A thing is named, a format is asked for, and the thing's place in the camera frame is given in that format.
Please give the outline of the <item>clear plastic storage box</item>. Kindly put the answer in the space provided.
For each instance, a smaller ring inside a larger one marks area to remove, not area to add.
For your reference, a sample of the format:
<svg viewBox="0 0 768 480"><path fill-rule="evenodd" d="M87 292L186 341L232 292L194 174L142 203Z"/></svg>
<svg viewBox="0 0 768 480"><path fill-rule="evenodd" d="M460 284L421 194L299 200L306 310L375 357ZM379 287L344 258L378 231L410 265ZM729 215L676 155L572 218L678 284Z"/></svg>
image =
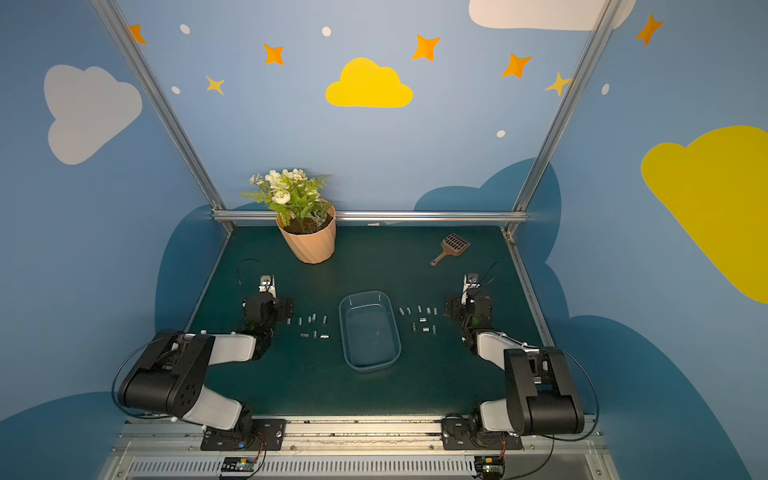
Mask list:
<svg viewBox="0 0 768 480"><path fill-rule="evenodd" d="M339 304L340 336L347 365L357 373L389 368L402 343L390 298L374 290L344 297Z"/></svg>

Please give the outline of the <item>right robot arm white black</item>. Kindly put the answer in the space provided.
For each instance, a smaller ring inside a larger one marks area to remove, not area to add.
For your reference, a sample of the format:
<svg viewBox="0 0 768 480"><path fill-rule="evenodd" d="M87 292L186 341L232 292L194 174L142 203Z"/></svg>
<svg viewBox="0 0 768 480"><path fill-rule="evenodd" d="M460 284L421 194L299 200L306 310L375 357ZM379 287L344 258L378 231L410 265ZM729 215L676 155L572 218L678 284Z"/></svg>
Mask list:
<svg viewBox="0 0 768 480"><path fill-rule="evenodd" d="M474 356L504 374L503 398L477 404L468 416L443 417L446 449L519 449L524 436L580 441L593 432L585 428L565 351L534 346L494 328L491 299L477 289L447 297L444 315L459 322L462 343Z"/></svg>

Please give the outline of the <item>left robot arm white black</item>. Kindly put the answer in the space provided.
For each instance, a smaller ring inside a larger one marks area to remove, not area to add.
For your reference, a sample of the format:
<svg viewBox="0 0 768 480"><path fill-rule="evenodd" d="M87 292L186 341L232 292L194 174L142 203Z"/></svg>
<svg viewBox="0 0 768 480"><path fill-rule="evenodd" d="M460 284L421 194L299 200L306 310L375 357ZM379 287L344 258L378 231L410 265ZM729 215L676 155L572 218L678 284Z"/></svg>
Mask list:
<svg viewBox="0 0 768 480"><path fill-rule="evenodd" d="M198 425L202 451L278 451L286 422L256 420L244 403L205 386L213 365L261 359L275 325L292 317L293 300L265 291L244 300L243 328L229 334L164 330L137 351L141 354L113 401L126 413L166 416Z"/></svg>

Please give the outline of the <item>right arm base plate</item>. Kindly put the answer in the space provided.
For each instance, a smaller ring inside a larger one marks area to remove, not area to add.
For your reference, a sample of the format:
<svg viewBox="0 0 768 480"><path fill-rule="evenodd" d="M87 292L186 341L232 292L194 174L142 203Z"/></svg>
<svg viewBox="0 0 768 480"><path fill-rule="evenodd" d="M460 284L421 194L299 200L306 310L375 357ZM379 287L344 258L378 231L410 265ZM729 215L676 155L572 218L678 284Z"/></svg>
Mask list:
<svg viewBox="0 0 768 480"><path fill-rule="evenodd" d="M445 450L522 450L519 437L503 431L484 429L475 417L449 414L440 421Z"/></svg>

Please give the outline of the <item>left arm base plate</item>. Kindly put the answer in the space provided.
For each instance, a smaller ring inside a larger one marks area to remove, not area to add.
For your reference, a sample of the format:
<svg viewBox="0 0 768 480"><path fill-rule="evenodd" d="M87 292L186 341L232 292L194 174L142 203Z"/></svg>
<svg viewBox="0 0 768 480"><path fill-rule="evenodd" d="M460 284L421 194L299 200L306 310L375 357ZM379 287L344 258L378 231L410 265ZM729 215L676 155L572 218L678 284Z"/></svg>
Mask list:
<svg viewBox="0 0 768 480"><path fill-rule="evenodd" d="M279 451L285 439L287 420L251 418L233 430L206 427L201 451Z"/></svg>

